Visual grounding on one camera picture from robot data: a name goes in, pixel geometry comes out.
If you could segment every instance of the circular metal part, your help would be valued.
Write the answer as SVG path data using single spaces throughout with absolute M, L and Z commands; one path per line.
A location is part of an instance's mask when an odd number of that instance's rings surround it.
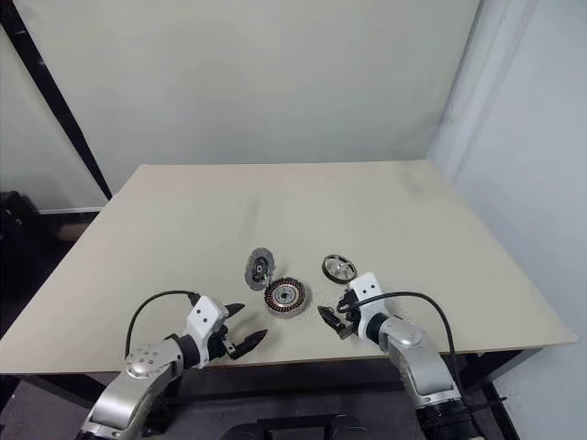
M 253 250 L 245 267 L 245 281 L 254 291 L 262 291 L 271 281 L 275 270 L 273 254 L 265 247 Z
M 293 278 L 281 278 L 265 290 L 265 305 L 278 318 L 291 318 L 302 312 L 308 303 L 305 286 Z
M 341 255 L 328 255 L 324 258 L 322 271 L 336 284 L 347 284 L 357 278 L 355 265 Z

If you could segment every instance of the table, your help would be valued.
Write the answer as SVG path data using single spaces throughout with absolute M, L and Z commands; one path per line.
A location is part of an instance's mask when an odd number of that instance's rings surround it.
M 312 302 L 304 313 L 272 317 L 262 294 L 248 288 L 244 267 L 258 247 L 273 252 L 275 278 L 292 276 L 308 287 Z M 351 259 L 360 273 L 374 272 L 385 292 L 435 298 L 460 353 L 497 352 L 465 372 L 468 383 L 480 372 L 485 377 L 504 369 L 523 350 L 576 339 L 425 160 L 144 165 L 0 341 L 0 373 L 119 370 L 130 316 L 147 297 L 172 289 L 245 303 L 229 322 L 236 342 L 269 329 L 238 364 L 378 357 L 376 346 L 339 340 L 318 315 L 317 305 L 335 305 L 342 293 L 321 271 L 323 258 L 333 253 Z M 428 304 L 405 299 L 388 307 L 448 350 L 444 327 Z M 183 297 L 152 303 L 138 319 L 133 347 L 181 332 L 189 310 Z M 55 378 L 52 386 L 68 389 L 68 376 Z M 99 387 L 87 383 L 93 395 Z M 82 388 L 78 382 L 66 391 Z

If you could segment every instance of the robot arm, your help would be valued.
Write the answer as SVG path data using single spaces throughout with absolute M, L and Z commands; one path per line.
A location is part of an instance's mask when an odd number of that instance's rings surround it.
M 120 374 L 106 387 L 88 414 L 78 440 L 134 440 L 157 397 L 186 369 L 202 369 L 212 359 L 249 353 L 267 334 L 261 330 L 235 346 L 227 338 L 225 320 L 244 304 L 222 303 L 195 295 L 182 336 L 172 335 L 141 346 L 125 359 Z
M 354 333 L 377 344 L 387 354 L 400 371 L 426 438 L 482 438 L 449 369 L 426 332 L 397 316 L 389 316 L 383 301 L 352 307 L 381 294 L 375 276 L 367 273 L 349 283 L 338 303 L 338 310 L 345 313 L 349 324 L 343 324 L 331 308 L 319 306 L 318 311 L 341 338 Z

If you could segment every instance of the metal ring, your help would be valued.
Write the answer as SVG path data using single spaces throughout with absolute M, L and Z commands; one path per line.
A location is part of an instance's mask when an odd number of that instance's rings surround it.
M 322 271 L 336 284 L 347 284 L 357 278 L 357 269 L 352 262 L 341 255 L 332 254 L 324 258 Z

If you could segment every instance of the black cable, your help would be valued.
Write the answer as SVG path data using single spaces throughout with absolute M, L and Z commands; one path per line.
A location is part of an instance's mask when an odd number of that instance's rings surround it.
M 143 310 L 145 306 L 151 301 L 156 300 L 161 296 L 167 295 L 185 295 L 190 299 L 191 302 L 195 295 L 197 295 L 197 293 L 194 293 L 193 291 L 162 291 L 161 293 L 157 293 L 156 295 L 153 295 L 147 298 L 145 301 L 143 301 L 143 303 L 135 311 L 135 314 L 132 315 L 132 319 L 130 320 L 130 324 L 128 325 L 127 342 L 125 343 L 125 358 L 127 358 L 128 353 L 130 353 L 130 338 L 132 337 L 132 329 L 135 326 L 135 321 L 137 321 L 138 314 L 140 314 L 141 310 Z
M 337 307 L 337 312 L 340 314 L 344 314 L 350 310 L 358 309 L 362 305 L 373 303 L 375 301 L 383 300 L 385 298 L 397 298 L 397 297 L 412 297 L 412 298 L 420 298 L 421 300 L 428 301 L 432 306 L 436 309 L 438 314 L 440 315 L 440 319 L 442 319 L 442 324 L 444 324 L 444 328 L 447 331 L 447 339 L 449 340 L 449 363 L 450 363 L 450 370 L 452 373 L 452 378 L 454 379 L 455 383 L 457 384 L 457 389 L 460 392 L 460 395 L 464 398 L 462 383 L 460 382 L 460 374 L 459 369 L 457 367 L 457 353 L 455 351 L 455 343 L 452 338 L 452 331 L 450 330 L 449 320 L 447 316 L 444 314 L 440 306 L 430 298 L 428 295 L 424 295 L 418 291 L 393 291 L 390 293 L 383 293 L 381 295 L 372 296 L 367 298 L 366 300 L 362 300 L 359 302 L 355 302 L 345 308 Z

